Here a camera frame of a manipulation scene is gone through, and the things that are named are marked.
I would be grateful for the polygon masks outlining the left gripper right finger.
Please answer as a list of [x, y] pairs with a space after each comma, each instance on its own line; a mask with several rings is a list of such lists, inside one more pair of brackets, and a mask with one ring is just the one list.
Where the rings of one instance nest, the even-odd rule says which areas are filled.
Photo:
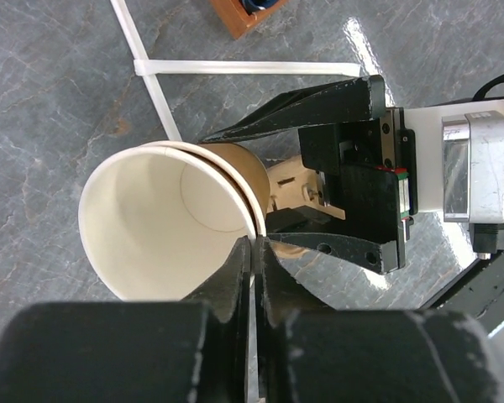
[[336, 310], [254, 249], [260, 391], [269, 402], [501, 402], [485, 330], [461, 312]]

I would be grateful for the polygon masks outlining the brown paper cup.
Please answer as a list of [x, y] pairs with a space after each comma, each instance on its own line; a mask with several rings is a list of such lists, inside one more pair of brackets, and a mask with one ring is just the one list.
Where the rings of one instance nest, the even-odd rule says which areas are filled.
[[230, 180], [185, 151], [142, 146], [104, 160], [78, 209], [81, 242], [122, 301], [174, 301], [214, 274], [255, 221]]
[[143, 147], [170, 147], [201, 157], [215, 165], [237, 186], [255, 220], [256, 234], [266, 235], [265, 217], [270, 200], [270, 182], [260, 159], [238, 144], [190, 144], [161, 140]]

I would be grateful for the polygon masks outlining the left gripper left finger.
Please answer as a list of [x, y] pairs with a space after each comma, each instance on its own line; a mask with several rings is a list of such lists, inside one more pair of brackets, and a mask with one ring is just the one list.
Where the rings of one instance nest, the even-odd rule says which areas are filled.
[[0, 402], [244, 402], [251, 243], [181, 301], [49, 302], [0, 338]]

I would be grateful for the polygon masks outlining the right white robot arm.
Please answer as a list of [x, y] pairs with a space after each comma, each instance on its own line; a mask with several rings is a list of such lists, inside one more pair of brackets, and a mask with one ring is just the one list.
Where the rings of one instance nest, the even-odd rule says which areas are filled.
[[387, 275], [407, 265], [415, 216], [438, 212], [470, 244], [468, 267], [427, 306], [504, 328], [504, 96], [491, 89], [437, 106], [386, 103], [382, 76], [285, 92], [201, 138], [239, 143], [294, 130], [300, 156], [276, 165], [267, 233], [288, 256], [305, 249]]

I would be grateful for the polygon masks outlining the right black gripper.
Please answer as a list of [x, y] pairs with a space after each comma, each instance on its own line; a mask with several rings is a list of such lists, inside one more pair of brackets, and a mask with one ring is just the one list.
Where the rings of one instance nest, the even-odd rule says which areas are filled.
[[303, 165], [317, 174], [320, 204], [342, 209], [345, 219], [331, 217], [319, 233], [270, 233], [270, 240], [379, 275], [403, 268], [417, 212], [416, 140], [403, 109], [386, 110], [383, 77], [284, 92], [201, 141], [237, 143], [292, 129], [299, 129]]

